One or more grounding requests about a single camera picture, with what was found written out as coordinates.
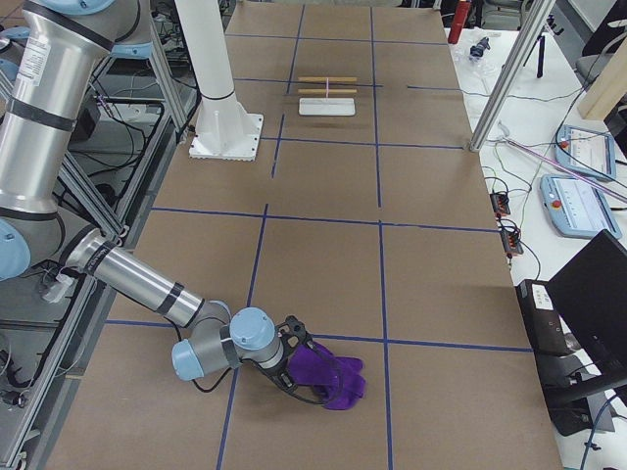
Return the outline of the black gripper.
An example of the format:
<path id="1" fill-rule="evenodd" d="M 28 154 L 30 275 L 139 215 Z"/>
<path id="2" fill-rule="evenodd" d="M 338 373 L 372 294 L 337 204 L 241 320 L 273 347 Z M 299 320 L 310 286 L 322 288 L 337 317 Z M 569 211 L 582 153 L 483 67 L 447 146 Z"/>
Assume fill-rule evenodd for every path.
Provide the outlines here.
<path id="1" fill-rule="evenodd" d="M 281 391 L 294 393 L 299 385 L 288 370 L 289 360 L 282 359 L 276 365 L 266 370 L 266 377 Z"/>

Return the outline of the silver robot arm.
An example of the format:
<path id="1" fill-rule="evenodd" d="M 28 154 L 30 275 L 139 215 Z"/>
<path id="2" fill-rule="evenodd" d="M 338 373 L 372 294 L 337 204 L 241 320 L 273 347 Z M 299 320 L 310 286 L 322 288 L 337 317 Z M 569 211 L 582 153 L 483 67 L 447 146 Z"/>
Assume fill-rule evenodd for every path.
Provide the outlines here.
<path id="1" fill-rule="evenodd" d="M 146 1 L 27 1 L 30 33 L 1 125 L 1 275 L 20 276 L 47 259 L 108 284 L 190 331 L 172 349 L 177 376 L 192 381 L 254 364 L 294 394 L 290 356 L 311 337 L 295 317 L 274 324 L 260 309 L 231 313 L 167 279 L 70 211 L 53 190 L 97 62 L 116 47 L 152 51 Z"/>

